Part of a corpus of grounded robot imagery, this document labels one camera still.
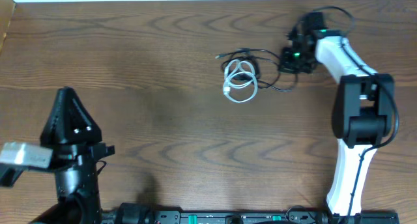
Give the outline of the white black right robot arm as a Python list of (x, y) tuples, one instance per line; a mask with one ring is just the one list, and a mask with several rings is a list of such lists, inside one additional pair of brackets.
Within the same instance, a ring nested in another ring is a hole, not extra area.
[(326, 203), (333, 221), (349, 223), (361, 214), (373, 155), (398, 133), (399, 112), (393, 77), (368, 66), (351, 48), (347, 31), (326, 26), (323, 11), (308, 12), (296, 22), (279, 70), (310, 74), (321, 64), (338, 85), (331, 118), (338, 158)]

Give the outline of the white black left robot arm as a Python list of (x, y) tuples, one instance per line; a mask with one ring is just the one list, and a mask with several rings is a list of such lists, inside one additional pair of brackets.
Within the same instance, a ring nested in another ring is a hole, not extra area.
[(41, 171), (53, 173), (57, 204), (33, 223), (101, 223), (96, 164), (115, 153), (102, 142), (102, 131), (71, 87), (57, 91), (40, 145), (52, 149), (51, 163)]

